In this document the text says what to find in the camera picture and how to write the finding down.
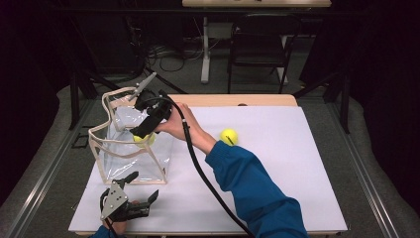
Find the yellow tennis ball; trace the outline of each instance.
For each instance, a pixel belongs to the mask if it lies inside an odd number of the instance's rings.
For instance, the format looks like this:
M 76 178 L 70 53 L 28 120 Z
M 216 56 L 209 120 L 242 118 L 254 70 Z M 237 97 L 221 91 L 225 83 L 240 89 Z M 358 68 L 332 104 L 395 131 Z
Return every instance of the yellow tennis ball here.
M 235 146 L 238 144 L 238 133 L 231 128 L 225 129 L 220 133 L 220 140 L 229 146 Z
M 149 144 L 149 146 L 151 146 L 154 143 L 156 137 L 157 136 L 156 136 L 156 133 L 155 132 L 153 132 L 153 133 L 145 136 L 145 138 L 143 138 L 143 139 L 141 137 L 139 137 L 139 136 L 133 135 L 133 141 L 134 142 L 145 143 L 145 142 L 147 142 L 149 140 L 148 144 Z M 136 144 L 136 145 L 138 147 L 143 147 L 144 146 L 144 144 Z

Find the black wall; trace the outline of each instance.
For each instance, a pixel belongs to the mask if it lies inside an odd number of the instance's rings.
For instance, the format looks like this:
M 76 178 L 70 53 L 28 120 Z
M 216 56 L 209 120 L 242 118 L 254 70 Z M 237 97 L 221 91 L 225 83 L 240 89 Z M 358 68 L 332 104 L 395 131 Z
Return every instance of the black wall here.
M 359 51 L 348 70 L 351 96 L 364 108 L 377 161 L 420 214 L 420 25 L 416 8 L 391 0 L 335 3 L 342 10 L 368 10 L 377 17 L 374 27 L 362 37 L 365 45 L 355 48 L 358 33 L 368 21 L 326 21 L 301 80 L 315 83 Z
M 0 204 L 41 145 L 58 110 L 55 94 L 68 83 L 54 43 L 33 9 L 31 2 L 0 5 Z

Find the transparent plastic bag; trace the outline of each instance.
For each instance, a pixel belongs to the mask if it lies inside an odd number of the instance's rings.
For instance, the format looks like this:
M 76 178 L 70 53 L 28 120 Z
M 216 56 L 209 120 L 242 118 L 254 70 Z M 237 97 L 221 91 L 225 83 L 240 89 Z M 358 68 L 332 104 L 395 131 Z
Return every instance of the transparent plastic bag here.
M 139 176 L 131 184 L 167 183 L 173 137 L 165 132 L 151 133 L 144 139 L 135 138 L 130 130 L 148 117 L 134 107 L 136 99 L 129 101 L 135 87 L 125 87 L 105 93 L 102 106 L 108 121 L 91 128 L 89 145 L 96 159 L 104 183 L 123 179 L 132 172 Z

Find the table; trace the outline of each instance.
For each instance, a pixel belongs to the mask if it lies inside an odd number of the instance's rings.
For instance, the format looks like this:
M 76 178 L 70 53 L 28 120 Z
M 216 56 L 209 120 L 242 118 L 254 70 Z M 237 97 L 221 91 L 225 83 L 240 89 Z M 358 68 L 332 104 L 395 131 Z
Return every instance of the table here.
M 347 230 L 303 111 L 293 96 L 171 95 L 171 98 L 188 103 L 202 127 L 214 137 L 225 127 L 235 128 L 240 135 L 239 145 L 255 153 L 283 192 L 300 202 L 305 228 L 310 234 Z M 240 103 L 248 106 L 237 106 Z M 263 142 L 264 137 L 270 140 Z M 195 153 L 204 173 L 235 213 L 231 193 L 220 190 L 204 162 L 204 154 L 198 150 Z M 170 159 L 168 184 L 126 185 L 124 191 L 130 199 L 147 199 L 159 189 L 150 216 L 129 221 L 127 234 L 244 235 L 199 177 L 184 142 L 174 141 Z M 106 187 L 94 167 L 70 231 L 87 235 L 97 230 L 101 224 L 98 198 Z
M 182 6 L 194 8 L 321 8 L 330 7 L 330 0 L 182 0 Z M 203 21 L 203 66 L 201 83 L 209 82 L 210 53 L 209 53 L 209 23 L 207 17 Z M 284 69 L 277 69 L 282 75 Z

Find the black cable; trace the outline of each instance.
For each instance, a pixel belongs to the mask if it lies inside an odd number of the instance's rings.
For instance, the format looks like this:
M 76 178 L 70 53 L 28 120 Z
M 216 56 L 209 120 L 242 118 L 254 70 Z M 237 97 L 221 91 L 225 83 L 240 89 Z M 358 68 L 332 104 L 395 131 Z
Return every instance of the black cable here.
M 210 189 L 210 191 L 213 193 L 213 195 L 216 197 L 216 199 L 219 201 L 219 203 L 222 205 L 222 207 L 225 209 L 225 211 L 229 214 L 229 216 L 242 228 L 244 229 L 245 232 L 247 232 L 247 234 L 251 237 L 254 237 L 253 233 L 248 229 L 248 227 L 246 225 L 244 225 L 244 223 L 241 222 L 241 220 L 239 220 L 239 218 L 231 211 L 231 209 L 228 207 L 228 205 L 225 203 L 225 201 L 223 200 L 223 198 L 219 195 L 219 193 L 217 192 L 217 190 L 214 188 L 213 184 L 209 181 L 209 179 L 207 178 L 207 176 L 204 174 L 203 170 L 200 167 L 200 164 L 198 163 L 197 157 L 195 156 L 195 152 L 192 146 L 192 141 L 191 141 L 191 136 L 189 134 L 189 126 L 186 122 L 186 119 L 182 113 L 182 110 L 179 108 L 179 106 L 172 101 L 171 99 L 168 98 L 164 98 L 164 97 L 154 97 L 154 98 L 149 98 L 147 100 L 145 100 L 145 102 L 147 101 L 152 101 L 152 100 L 164 100 L 164 101 L 168 101 L 170 102 L 178 111 L 179 116 L 182 119 L 182 127 L 184 130 L 184 134 L 185 134 L 185 142 L 187 144 L 188 147 L 188 151 L 189 151 L 189 155 L 191 156 L 192 159 L 192 163 L 194 164 L 195 169 L 198 171 L 198 174 L 201 176 L 201 178 L 203 179 L 204 183 L 206 183 L 207 187 Z

